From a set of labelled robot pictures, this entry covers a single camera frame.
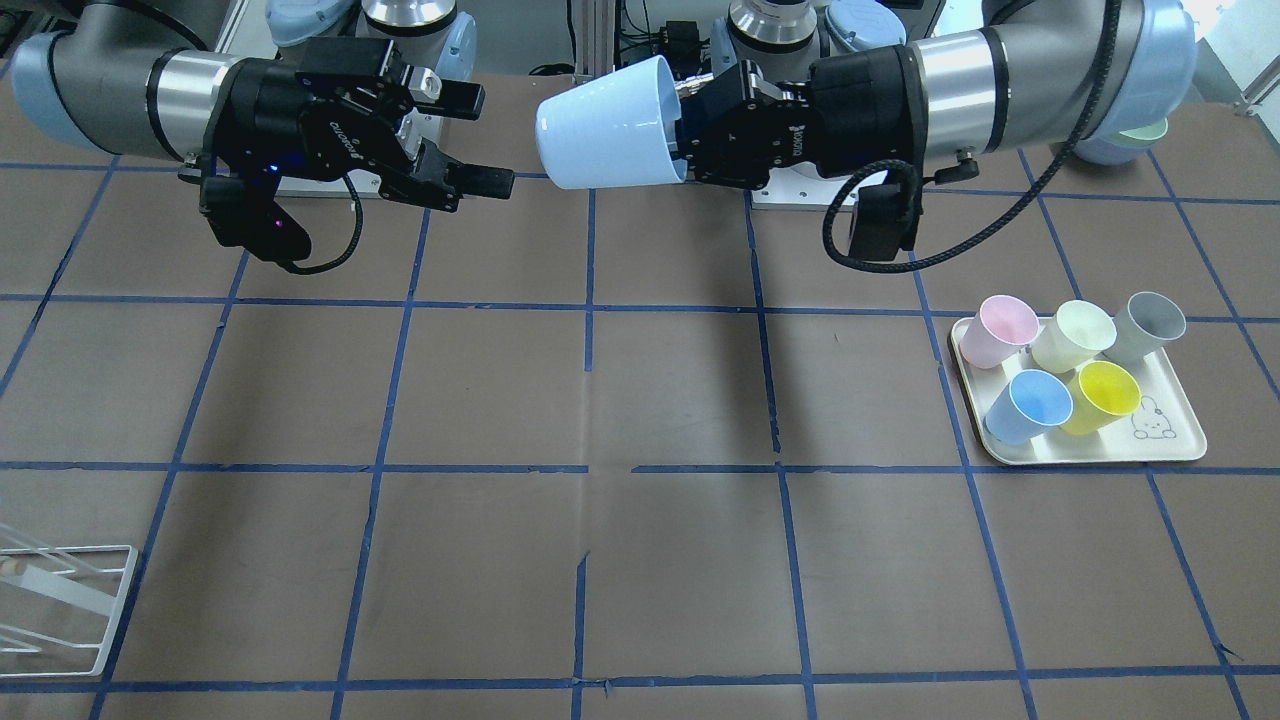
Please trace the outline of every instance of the plastic cup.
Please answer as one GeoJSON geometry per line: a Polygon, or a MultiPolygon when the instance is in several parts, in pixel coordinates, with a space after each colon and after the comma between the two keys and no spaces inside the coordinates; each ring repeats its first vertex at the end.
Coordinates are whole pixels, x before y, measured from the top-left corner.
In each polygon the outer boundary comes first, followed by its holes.
{"type": "Polygon", "coordinates": [[[982,301],[978,316],[960,338],[960,355],[974,368],[995,368],[1030,345],[1039,333],[1039,318],[1030,305],[1011,295],[982,301]]]}
{"type": "Polygon", "coordinates": [[[1050,373],[1065,373],[1111,347],[1116,325],[1106,310],[1083,300],[1064,302],[1032,343],[1032,359],[1050,373]]]}
{"type": "Polygon", "coordinates": [[[544,100],[534,135],[564,190],[669,184],[689,169],[671,159],[677,119],[676,81],[659,55],[544,100]]]}
{"type": "Polygon", "coordinates": [[[1142,388],[1128,370],[1094,360],[1066,384],[1075,404],[1071,419],[1062,423],[1062,430],[1073,436],[1087,436],[1101,430],[1121,418],[1128,418],[1142,405],[1142,388]]]}
{"type": "Polygon", "coordinates": [[[1183,337],[1187,316],[1178,304],[1158,292],[1139,292],[1116,314],[1116,342],[1105,355],[1124,365],[1142,361],[1147,355],[1183,337]]]}
{"type": "Polygon", "coordinates": [[[1023,370],[983,418],[987,432],[1006,445],[1023,445],[1061,425],[1071,416],[1071,392],[1044,370],[1023,370]]]}

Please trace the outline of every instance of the light blue cup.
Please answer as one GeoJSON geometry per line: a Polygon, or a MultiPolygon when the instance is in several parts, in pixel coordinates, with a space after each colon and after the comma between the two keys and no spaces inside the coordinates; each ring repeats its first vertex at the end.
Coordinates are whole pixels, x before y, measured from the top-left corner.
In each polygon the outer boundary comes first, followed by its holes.
{"type": "Polygon", "coordinates": [[[563,190],[672,184],[689,170],[671,158],[678,119],[676,81],[657,56],[544,100],[534,135],[563,190]]]}
{"type": "Polygon", "coordinates": [[[1005,386],[983,424],[1000,442],[1023,445],[1068,421],[1074,406],[1062,380],[1044,370],[1023,370],[1005,386]]]}

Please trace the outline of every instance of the blue cup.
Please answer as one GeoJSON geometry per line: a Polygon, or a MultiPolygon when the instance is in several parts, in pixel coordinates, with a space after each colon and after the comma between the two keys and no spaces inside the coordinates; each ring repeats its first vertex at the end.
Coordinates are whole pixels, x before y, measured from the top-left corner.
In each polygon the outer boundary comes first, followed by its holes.
{"type": "Polygon", "coordinates": [[[1000,442],[1023,445],[1068,421],[1074,406],[1062,380],[1044,370],[1023,370],[1005,386],[983,424],[1000,442]]]}

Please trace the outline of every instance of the tray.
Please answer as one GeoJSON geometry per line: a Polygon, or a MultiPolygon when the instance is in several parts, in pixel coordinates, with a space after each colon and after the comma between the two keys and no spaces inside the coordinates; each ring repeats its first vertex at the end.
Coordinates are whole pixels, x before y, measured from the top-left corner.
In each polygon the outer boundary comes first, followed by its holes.
{"type": "MultiPolygon", "coordinates": [[[[1070,436],[1052,429],[1024,445],[1005,445],[987,432],[982,419],[1000,393],[1021,370],[1037,368],[1029,351],[1005,360],[989,370],[964,361],[960,338],[973,318],[951,328],[951,355],[960,368],[960,386],[982,446],[1005,465],[1068,465],[1087,462],[1155,462],[1198,460],[1208,451],[1204,429],[1192,410],[1183,384],[1164,348],[1148,355],[1142,365],[1125,366],[1142,387],[1142,407],[1088,436],[1070,436]]],[[[1043,327],[1048,322],[1041,318],[1043,327]]],[[[1068,382],[1074,370],[1057,375],[1068,382]]]]}

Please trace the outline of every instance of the white wire rack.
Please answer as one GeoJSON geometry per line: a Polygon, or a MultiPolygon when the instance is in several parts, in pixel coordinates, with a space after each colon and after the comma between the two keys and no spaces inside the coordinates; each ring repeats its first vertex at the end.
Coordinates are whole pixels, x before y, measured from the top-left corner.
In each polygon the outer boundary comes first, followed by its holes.
{"type": "Polygon", "coordinates": [[[137,559],[127,544],[52,547],[0,523],[0,583],[23,591],[0,605],[0,679],[100,675],[137,559]],[[37,628],[10,624],[36,605],[67,612],[40,614],[37,628]]]}

